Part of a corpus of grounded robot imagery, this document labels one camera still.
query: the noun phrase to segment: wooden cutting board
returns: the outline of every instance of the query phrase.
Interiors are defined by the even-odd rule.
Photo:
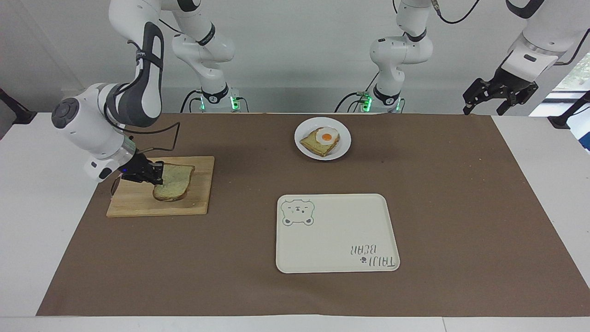
[[[121,180],[116,189],[107,217],[145,217],[145,216],[187,216],[207,214],[213,164],[215,158],[208,157],[162,157],[152,161],[163,161],[168,164],[193,165],[191,183],[185,198],[179,201],[163,202],[153,198],[153,184],[136,183]]]

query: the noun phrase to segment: toast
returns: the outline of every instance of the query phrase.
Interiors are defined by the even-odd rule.
[[[305,137],[299,142],[311,153],[316,154],[320,157],[325,157],[328,155],[328,153],[330,153],[330,151],[332,151],[334,147],[336,147],[336,144],[338,144],[338,141],[340,140],[340,135],[336,137],[334,143],[330,145],[323,145],[316,140],[316,134],[318,131],[320,131],[320,129],[323,129],[323,127],[319,127],[316,130],[312,131],[307,137]]]
[[[164,164],[163,184],[153,188],[153,198],[159,201],[178,201],[186,197],[194,166]]]

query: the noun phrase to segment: fried egg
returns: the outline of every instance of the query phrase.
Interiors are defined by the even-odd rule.
[[[316,141],[322,145],[334,144],[338,138],[338,131],[334,128],[324,127],[317,131]]]

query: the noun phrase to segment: robotic arm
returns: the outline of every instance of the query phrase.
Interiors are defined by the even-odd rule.
[[[371,60],[379,67],[379,78],[371,91],[372,109],[395,109],[405,79],[398,66],[423,63],[431,57],[432,41],[426,35],[431,7],[431,0],[402,0],[396,22],[404,34],[380,38],[371,45]]]
[[[192,11],[172,10],[183,34],[172,40],[176,56],[186,62],[201,82],[203,93],[201,108],[208,112],[232,112],[237,90],[225,81],[218,63],[234,58],[235,46],[231,39],[217,33],[215,25],[202,16],[200,2]]]
[[[508,56],[490,81],[479,78],[463,93],[468,115],[475,105],[490,99],[504,99],[498,115],[516,104],[526,103],[539,86],[535,80],[550,68],[588,29],[586,13],[590,1],[530,0],[519,8],[506,0],[508,8],[527,19],[526,28],[510,46]]]
[[[152,162],[140,153],[123,133],[127,130],[124,126],[151,126],[162,111],[164,40],[156,25],[161,10],[173,11],[179,25],[194,27],[191,33],[196,35],[203,32],[199,28],[203,26],[199,5],[194,0],[111,0],[109,20],[112,26],[137,48],[135,78],[125,84],[94,84],[82,94],[64,99],[51,116],[60,134],[90,153],[84,169],[96,181],[103,181],[118,169],[125,180],[162,184],[163,163]],[[229,61],[233,45],[223,37],[216,37],[212,24],[210,28],[213,32],[208,30],[208,37],[199,40],[202,48],[197,51],[214,54],[209,59],[215,61],[227,47],[226,54],[230,56],[224,59]],[[223,73],[217,70],[215,74],[216,86],[219,86],[220,80],[224,81]],[[210,77],[199,78],[204,90],[214,86],[208,84]]]

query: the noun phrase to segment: bear face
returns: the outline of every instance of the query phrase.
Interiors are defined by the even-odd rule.
[[[304,223],[307,226],[313,224],[313,210],[316,206],[311,201],[292,200],[281,204],[283,212],[283,224],[291,226],[293,223]]]

